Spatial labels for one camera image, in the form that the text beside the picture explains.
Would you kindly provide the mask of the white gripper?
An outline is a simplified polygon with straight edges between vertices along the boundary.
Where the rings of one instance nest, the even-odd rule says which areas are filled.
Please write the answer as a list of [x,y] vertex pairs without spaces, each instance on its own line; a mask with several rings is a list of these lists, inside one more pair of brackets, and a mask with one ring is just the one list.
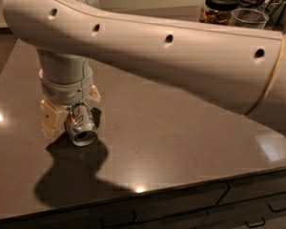
[[92,84],[92,69],[88,69],[83,79],[70,84],[49,81],[42,70],[39,71],[39,77],[42,92],[48,98],[41,101],[41,125],[47,138],[57,139],[65,131],[67,110],[61,105],[73,105],[84,97],[95,102],[101,100],[97,87]]

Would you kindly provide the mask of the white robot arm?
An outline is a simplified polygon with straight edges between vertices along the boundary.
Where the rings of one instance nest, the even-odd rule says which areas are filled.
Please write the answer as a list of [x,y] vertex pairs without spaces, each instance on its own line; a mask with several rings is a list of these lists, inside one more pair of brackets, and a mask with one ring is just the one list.
[[179,87],[286,136],[286,33],[103,11],[98,0],[4,0],[41,57],[47,99],[89,94],[93,59]]

